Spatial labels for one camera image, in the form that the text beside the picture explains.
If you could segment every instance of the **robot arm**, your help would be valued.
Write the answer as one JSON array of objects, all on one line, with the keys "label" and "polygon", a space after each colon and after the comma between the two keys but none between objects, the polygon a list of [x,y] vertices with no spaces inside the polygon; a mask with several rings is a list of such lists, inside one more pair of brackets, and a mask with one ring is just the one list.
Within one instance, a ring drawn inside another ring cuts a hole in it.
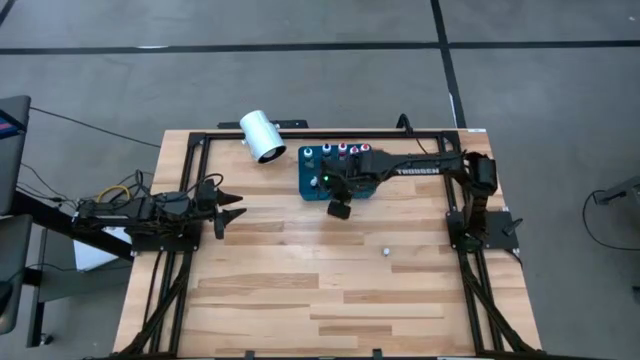
[{"label": "robot arm", "polygon": [[180,237],[186,227],[197,221],[209,220],[215,225],[216,238],[224,237],[224,228],[246,209],[220,210],[220,206],[242,200],[241,196],[225,194],[206,180],[193,198],[186,192],[147,195],[137,199],[99,203],[82,201],[74,216],[78,231],[95,231],[104,227],[124,227],[135,236]]},{"label": "robot arm", "polygon": [[392,155],[380,150],[360,152],[345,160],[323,160],[320,186],[331,194],[328,213],[348,219],[348,204],[357,191],[375,190],[394,176],[448,175],[467,198],[465,224],[475,238],[486,236],[488,197],[498,188],[495,161],[479,153],[444,152],[424,155]]}]

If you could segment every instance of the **yellow wire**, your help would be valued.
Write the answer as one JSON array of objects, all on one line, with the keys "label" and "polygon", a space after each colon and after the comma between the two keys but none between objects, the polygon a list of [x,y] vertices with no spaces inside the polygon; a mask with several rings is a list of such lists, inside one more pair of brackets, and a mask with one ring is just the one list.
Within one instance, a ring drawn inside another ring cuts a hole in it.
[{"label": "yellow wire", "polygon": [[131,200],[131,192],[129,191],[129,188],[127,188],[124,185],[114,185],[114,186],[109,186],[108,188],[102,190],[100,195],[98,195],[97,202],[100,202],[102,200],[102,197],[107,195],[108,192],[116,190],[116,189],[124,190],[124,192],[127,193],[127,200]]}]

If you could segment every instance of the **black clamp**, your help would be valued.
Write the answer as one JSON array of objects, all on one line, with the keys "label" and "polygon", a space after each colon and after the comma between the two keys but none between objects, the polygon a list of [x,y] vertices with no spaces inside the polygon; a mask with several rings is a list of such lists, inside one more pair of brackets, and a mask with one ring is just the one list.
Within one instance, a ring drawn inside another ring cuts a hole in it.
[{"label": "black clamp", "polygon": [[382,349],[373,349],[373,360],[382,360],[383,358]]},{"label": "black clamp", "polygon": [[516,228],[518,226],[520,226],[520,224],[522,224],[522,218],[518,218],[513,220],[513,222],[507,226],[505,226],[504,228],[502,228],[502,233],[505,236],[511,236],[516,232]]},{"label": "black clamp", "polygon": [[[303,119],[294,119],[294,120],[271,120],[273,126],[278,129],[309,129],[309,123],[307,120]],[[231,129],[231,130],[239,130],[240,123],[237,121],[231,122],[219,122],[218,129]]]},{"label": "black clamp", "polygon": [[398,123],[396,124],[396,129],[404,129],[407,137],[413,136],[413,128],[411,127],[411,123],[409,122],[409,118],[406,114],[400,114],[400,118],[398,118]]}]

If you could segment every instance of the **metal bracket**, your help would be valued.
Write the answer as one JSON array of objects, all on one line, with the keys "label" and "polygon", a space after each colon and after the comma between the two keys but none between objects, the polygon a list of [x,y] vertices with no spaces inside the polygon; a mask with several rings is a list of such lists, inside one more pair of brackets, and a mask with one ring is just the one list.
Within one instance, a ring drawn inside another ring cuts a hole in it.
[{"label": "metal bracket", "polygon": [[194,147],[202,142],[207,137],[207,133],[189,133],[189,140],[187,140],[187,147]]},{"label": "metal bracket", "polygon": [[610,189],[594,194],[598,205],[608,205],[612,200],[622,197],[629,197],[634,205],[640,205],[640,176],[634,176]]},{"label": "metal bracket", "polygon": [[141,251],[196,251],[200,247],[202,224],[190,224],[182,237],[163,235],[136,235],[131,246],[134,252]]},{"label": "metal bracket", "polygon": [[[271,120],[270,121],[278,129],[308,129],[309,123],[307,120]],[[238,130],[240,129],[240,123],[237,121],[220,122],[218,123],[218,129],[224,130]]]},{"label": "metal bracket", "polygon": [[512,230],[515,222],[508,211],[487,212],[487,232],[489,236],[484,243],[479,243],[465,236],[464,215],[461,212],[447,212],[446,219],[449,229],[449,241],[454,249],[462,249],[471,253],[478,251],[480,247],[504,250],[520,247],[518,237],[515,231]]},{"label": "metal bracket", "polygon": [[384,359],[384,355],[382,355],[382,349],[373,349],[373,360],[382,359]]},{"label": "metal bracket", "polygon": [[42,281],[42,270],[36,270],[25,267],[23,270],[24,277],[22,283],[31,286],[40,286]]},{"label": "metal bracket", "polygon": [[640,304],[640,286],[632,286],[631,290],[633,291],[633,299],[636,301],[636,304]]}]

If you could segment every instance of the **black metal frame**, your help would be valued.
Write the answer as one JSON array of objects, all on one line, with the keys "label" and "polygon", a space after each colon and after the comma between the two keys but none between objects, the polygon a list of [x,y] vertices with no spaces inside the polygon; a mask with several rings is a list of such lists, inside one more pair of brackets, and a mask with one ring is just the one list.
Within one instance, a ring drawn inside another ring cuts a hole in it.
[{"label": "black metal frame", "polygon": [[33,222],[42,227],[67,235],[72,239],[77,239],[78,241],[121,259],[133,262],[130,244],[103,231],[91,233],[77,232],[73,229],[73,218],[71,216],[19,191],[14,192],[9,214],[31,215]]},{"label": "black metal frame", "polygon": [[[460,144],[460,137],[457,131],[414,131],[411,128],[408,120],[403,117],[400,118],[397,124],[398,128],[404,128],[403,130],[397,131],[294,131],[287,132],[282,131],[281,136],[283,139],[432,139],[435,140],[438,144],[438,150],[440,152],[446,151],[447,142],[451,144],[453,147],[453,151],[461,153],[462,147]],[[202,147],[202,151],[200,153],[200,161],[198,164],[198,172],[195,182],[197,183],[201,179],[204,178],[207,171],[207,163],[209,158],[209,153],[211,149],[211,142],[216,140],[241,140],[244,138],[244,134],[242,132],[229,132],[229,133],[200,133],[194,132],[189,135],[189,140],[187,143],[187,152],[185,156],[184,167],[182,170],[182,178],[180,181],[180,190],[186,190],[189,186],[189,175],[191,174],[191,170],[193,167],[193,157],[195,154],[195,150],[198,146]],[[456,204],[456,194],[454,192],[453,182],[451,178],[445,178],[445,192],[447,194],[449,213],[457,211]],[[464,278],[468,276],[470,272],[470,267],[467,268],[469,260],[467,257],[467,252],[459,247],[457,250],[457,256],[460,262],[460,270],[461,276]],[[183,257],[183,266],[190,267],[191,260],[193,257],[192,252],[187,252]],[[487,302],[489,304],[493,303],[493,295],[491,291],[491,285],[489,283],[489,275],[487,271],[486,260],[484,258],[483,250],[479,250],[475,252],[476,263],[478,272],[480,275],[480,282],[475,284],[476,287],[479,287],[480,290],[476,288],[477,291],[481,291],[486,295],[486,298],[482,298],[481,301],[483,304]],[[165,304],[169,298],[169,285],[171,282],[171,277],[173,274],[173,266],[176,259],[175,252],[169,252],[167,262],[165,264],[165,268],[162,275],[161,280],[161,289],[160,289],[160,299],[159,304]],[[476,354],[482,354],[484,352],[484,344],[482,341],[482,332],[480,329],[480,321],[478,317],[478,311],[476,306],[476,301],[474,296],[474,284],[463,282],[465,300],[467,303],[467,310],[469,315],[469,321],[471,326],[471,333],[474,343],[474,349]],[[176,307],[173,318],[173,326],[171,329],[170,335],[170,344],[169,344],[169,353],[177,354],[178,345],[180,340],[180,332],[182,327],[182,318],[184,314],[184,306],[186,301],[187,289],[186,287],[182,288],[176,297]],[[504,346],[502,344],[502,337],[500,334],[499,326],[496,324],[496,320],[494,318],[490,318],[490,328],[491,328],[491,337],[494,343],[494,349],[497,351],[503,351]],[[158,347],[160,343],[162,326],[157,326],[155,331],[153,331],[151,335],[151,346],[150,346],[150,354],[158,352]]]},{"label": "black metal frame", "polygon": [[[414,131],[411,128],[408,119],[401,117],[396,126],[403,128],[397,131],[281,131],[280,135],[283,139],[432,139],[438,144],[440,152],[447,150],[447,142],[449,142],[453,151],[461,153],[462,147],[458,131]],[[240,140],[244,138],[244,134],[237,132],[221,132],[221,133],[202,133],[194,132],[189,135],[185,163],[182,170],[182,178],[180,181],[180,190],[186,190],[189,185],[189,175],[193,167],[193,157],[196,147],[201,146],[200,162],[198,164],[198,172],[195,182],[202,180],[207,171],[208,158],[211,149],[211,142],[214,140]],[[456,193],[454,191],[452,179],[445,177],[445,192],[447,194],[449,211],[447,216],[457,212]],[[537,359],[537,360],[578,360],[588,359],[583,357],[558,356],[549,355],[541,350],[535,350],[527,345],[518,334],[511,328],[507,320],[502,316],[500,311],[493,303],[493,295],[491,284],[489,282],[489,274],[484,258],[484,249],[480,248],[474,251],[476,258],[476,266],[479,279],[473,274],[469,263],[467,249],[463,246],[455,246],[458,242],[452,241],[451,246],[457,252],[460,265],[460,275],[463,279],[463,290],[469,315],[469,325],[473,339],[475,356],[481,358],[492,358],[496,360],[515,360],[515,359]],[[176,260],[176,253],[169,252],[167,262],[162,275],[162,286],[160,289],[160,299],[158,306],[151,317],[145,322],[141,332],[136,336],[133,343],[125,348],[122,353],[116,354],[119,359],[175,359],[177,358],[178,346],[180,341],[180,333],[182,330],[182,320],[184,315],[184,307],[186,303],[187,284],[189,280],[189,272],[191,269],[191,261],[193,252],[187,252],[183,255],[183,261],[180,272],[176,280],[171,284],[173,275],[173,266]],[[485,308],[489,317],[489,325],[491,330],[491,338],[493,341],[493,350],[485,350],[482,340],[482,330],[480,328],[480,320],[476,300]],[[176,300],[176,306],[173,317],[173,326],[171,328],[169,350],[168,352],[159,351],[159,343],[162,329],[162,320],[173,300]],[[514,352],[504,350],[502,338],[507,340]],[[142,354],[142,349],[146,341],[151,338],[151,345],[148,354]],[[247,351],[244,357],[247,360],[254,360],[255,353]],[[356,360],[356,359],[383,359],[382,352],[379,349],[373,350],[372,357],[336,357],[333,360]],[[388,359],[403,360],[426,360],[437,359],[438,357],[389,357]],[[241,360],[242,358],[221,358],[221,360]],[[279,359],[277,357],[265,357],[260,359]],[[318,357],[298,357],[295,359],[318,359]]]},{"label": "black metal frame", "polygon": [[[40,251],[38,253],[38,260],[44,259],[44,252],[46,246],[46,234],[47,229],[42,231],[40,235]],[[39,270],[40,279],[42,280],[42,267]],[[44,306],[45,302],[40,301],[40,281],[38,281],[37,285],[34,285],[33,288],[33,299],[31,300],[31,315],[29,317],[29,327],[27,330],[27,347],[36,347],[40,346],[40,340],[42,335],[42,323],[44,322]]]}]

